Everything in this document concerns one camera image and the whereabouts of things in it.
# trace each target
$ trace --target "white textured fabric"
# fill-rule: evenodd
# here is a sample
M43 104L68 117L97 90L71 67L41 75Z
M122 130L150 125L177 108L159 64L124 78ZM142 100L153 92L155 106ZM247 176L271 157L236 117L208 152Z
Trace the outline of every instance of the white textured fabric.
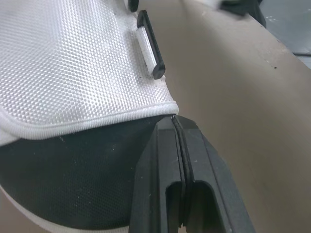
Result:
M136 30L136 35L137 35L137 40L139 42L139 45L141 47L142 55L145 59L145 62L148 68L148 72L150 76L153 77L153 70L156 66L156 59L152 52L152 48L151 48L145 27L142 26L138 28Z
M122 0L0 1L0 127L42 139L177 114Z
M79 230L69 227L64 227L61 225L57 225L55 223L44 220L37 215L34 215L30 211L26 210L20 204L18 204L10 195L0 186L0 191L8 198L8 200L17 208L20 212L22 212L29 220L34 222L39 227L51 232L51 233L128 233L128 227L122 227L111 230L98 230L98 231L90 231L90 230Z

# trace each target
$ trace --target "black plastic bracket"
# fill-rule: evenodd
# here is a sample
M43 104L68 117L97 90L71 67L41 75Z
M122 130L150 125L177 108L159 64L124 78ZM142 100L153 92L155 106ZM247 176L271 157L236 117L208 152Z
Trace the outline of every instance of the black plastic bracket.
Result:
M129 233L254 233L231 173L197 125L157 123L135 174Z
M146 10L142 10L138 14L137 28L144 26L148 35L149 43L155 57L156 66L152 72L154 79L160 79L165 73L165 65L162 59L160 49L156 42L156 37L152 29L148 14Z
M128 0L128 9L131 12L136 12L138 9L139 0Z

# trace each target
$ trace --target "beige surface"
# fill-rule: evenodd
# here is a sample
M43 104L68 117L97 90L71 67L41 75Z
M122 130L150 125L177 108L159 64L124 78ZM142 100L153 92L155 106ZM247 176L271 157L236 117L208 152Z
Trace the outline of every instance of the beige surface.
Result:
M311 70L252 19L190 0L143 8L180 114L227 161L257 233L310 232ZM44 232L1 205L0 232Z

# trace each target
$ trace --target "white fabric piping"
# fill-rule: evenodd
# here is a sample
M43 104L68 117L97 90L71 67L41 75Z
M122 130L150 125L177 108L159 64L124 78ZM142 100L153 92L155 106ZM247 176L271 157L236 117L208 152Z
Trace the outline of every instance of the white fabric piping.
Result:
M146 117L168 115L178 113L178 107L175 101L167 103L153 104L148 107L142 107L135 110L130 110L121 114L112 114L109 116L91 119L87 121L73 122L69 124L41 126L26 124L11 118L0 108L0 127L18 137L38 140L53 136L64 135L82 131L90 128L116 124L120 122L136 120Z
M14 137L13 135L7 133L6 131L0 129L0 147L9 144L11 142L14 142L16 140L18 140L17 137Z

